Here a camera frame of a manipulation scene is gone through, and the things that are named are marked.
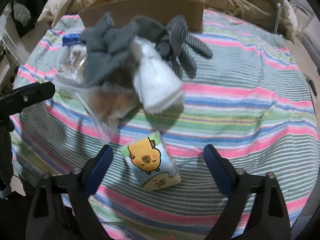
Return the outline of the blue tissue pack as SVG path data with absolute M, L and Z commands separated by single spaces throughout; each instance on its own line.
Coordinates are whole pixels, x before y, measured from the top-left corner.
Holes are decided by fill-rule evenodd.
M 66 34 L 63 35 L 62 37 L 62 45 L 63 46 L 73 46 L 73 45 L 82 45 L 85 44 L 81 40 L 81 35 L 80 33 L 75 33 L 75 34 Z

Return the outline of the grey knitted gloves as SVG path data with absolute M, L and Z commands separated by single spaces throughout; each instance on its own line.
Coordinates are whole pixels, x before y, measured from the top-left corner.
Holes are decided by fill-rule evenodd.
M 84 70 L 84 85 L 100 85 L 131 54 L 130 44 L 136 36 L 157 43 L 168 32 L 163 24 L 146 16 L 136 16 L 117 28 L 107 12 L 93 27 L 80 34 L 86 45 L 87 59 Z

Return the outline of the cartoon capybara tissue pack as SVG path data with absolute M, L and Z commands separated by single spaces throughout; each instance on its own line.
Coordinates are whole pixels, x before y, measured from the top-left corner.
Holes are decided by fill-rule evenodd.
M 120 151 L 145 191 L 164 189 L 181 182 L 181 173 L 159 131 L 124 145 Z

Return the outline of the dark striped grey socks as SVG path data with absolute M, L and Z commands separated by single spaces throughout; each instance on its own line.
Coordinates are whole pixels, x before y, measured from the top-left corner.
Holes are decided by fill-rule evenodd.
M 188 25 L 182 15 L 177 15 L 169 21 L 155 48 L 180 79 L 183 72 L 192 79 L 196 76 L 197 63 L 189 48 L 207 59 L 213 57 L 212 50 L 205 43 L 188 33 Z

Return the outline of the striped colourful bed cloth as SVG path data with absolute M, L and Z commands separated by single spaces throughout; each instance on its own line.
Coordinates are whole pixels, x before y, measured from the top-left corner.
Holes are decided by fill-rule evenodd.
M 14 87 L 51 80 L 65 52 L 62 35 L 83 27 L 79 16 L 63 16 L 19 67 Z M 210 10 L 204 11 L 202 33 L 194 35 L 208 44 L 213 58 L 190 52 L 197 71 L 195 77 L 183 72 L 182 110 L 132 111 L 111 140 L 112 164 L 89 202 L 115 239 L 207 236 L 227 202 L 202 156 L 208 144 L 250 174 L 273 172 L 291 226 L 316 185 L 319 137 L 310 88 L 283 37 Z M 44 172 L 65 174 L 83 166 L 102 148 L 84 107 L 56 91 L 52 100 L 11 117 L 13 165 L 33 185 Z M 161 132 L 182 181 L 147 192 L 120 148 L 153 130 Z

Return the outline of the clear bag with snacks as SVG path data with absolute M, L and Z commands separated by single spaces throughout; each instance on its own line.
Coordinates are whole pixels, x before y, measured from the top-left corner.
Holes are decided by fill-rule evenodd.
M 67 47 L 53 78 L 57 89 L 79 101 L 91 116 L 101 143 L 108 144 L 119 124 L 139 104 L 127 71 L 117 70 L 102 85 L 85 87 L 84 70 L 87 51 L 85 46 Z

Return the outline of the black clothes pile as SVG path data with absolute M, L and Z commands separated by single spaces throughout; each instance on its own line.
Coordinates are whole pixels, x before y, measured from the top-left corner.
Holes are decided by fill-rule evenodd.
M 12 0 L 10 2 L 11 18 L 15 24 L 19 37 L 25 36 L 35 28 L 34 19 L 27 8 L 28 0 Z

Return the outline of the brown cardboard box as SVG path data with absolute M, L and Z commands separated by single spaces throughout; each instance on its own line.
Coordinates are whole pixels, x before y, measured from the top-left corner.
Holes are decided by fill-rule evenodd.
M 166 25 L 174 16 L 184 16 L 190 31 L 200 31 L 204 0 L 111 0 L 79 12 L 85 27 L 94 26 L 109 12 L 115 26 L 122 27 L 138 15 Z

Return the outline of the white sock pair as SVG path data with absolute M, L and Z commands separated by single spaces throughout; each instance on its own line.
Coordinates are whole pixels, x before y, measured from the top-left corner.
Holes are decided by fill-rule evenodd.
M 130 44 L 137 66 L 132 73 L 133 87 L 148 114 L 161 114 L 184 102 L 183 83 L 161 58 L 153 43 L 136 36 Z

